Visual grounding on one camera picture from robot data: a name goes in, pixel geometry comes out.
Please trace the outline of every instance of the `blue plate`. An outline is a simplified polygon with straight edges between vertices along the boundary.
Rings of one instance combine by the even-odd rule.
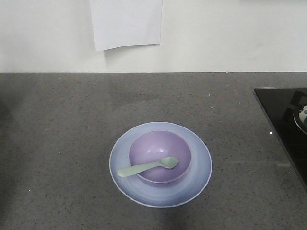
[[[137,175],[118,176],[118,169],[130,165],[129,150],[134,140],[154,130],[176,133],[189,145],[192,162],[184,178],[170,186],[154,187],[144,183]],[[115,143],[110,156],[110,172],[116,186],[129,199],[148,207],[176,207],[191,201],[204,190],[211,171],[210,153],[203,141],[189,129],[168,122],[150,122],[128,130]]]

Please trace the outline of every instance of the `paper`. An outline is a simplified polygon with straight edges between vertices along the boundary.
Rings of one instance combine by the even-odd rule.
[[[162,0],[90,0],[97,51],[159,44]]]

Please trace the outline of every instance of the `spoon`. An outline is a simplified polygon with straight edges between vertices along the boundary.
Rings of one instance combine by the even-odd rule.
[[[133,166],[118,169],[117,174],[121,177],[132,176],[132,175],[141,173],[145,170],[152,169],[157,166],[162,166],[167,169],[172,169],[176,167],[177,164],[178,164],[178,159],[176,157],[164,157],[156,162],[138,164],[138,165],[133,165]]]

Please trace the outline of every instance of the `purple bowl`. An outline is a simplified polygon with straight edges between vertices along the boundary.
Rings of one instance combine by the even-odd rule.
[[[187,143],[177,134],[157,130],[138,137],[131,145],[131,165],[159,161],[163,157],[176,157],[178,165],[173,169],[155,167],[138,174],[148,183],[169,183],[181,178],[189,169],[191,151]]]

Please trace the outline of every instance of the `stovetop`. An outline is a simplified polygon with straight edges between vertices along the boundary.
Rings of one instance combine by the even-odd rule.
[[[307,186],[307,134],[295,123],[293,114],[300,110],[307,88],[254,89],[265,112]]]

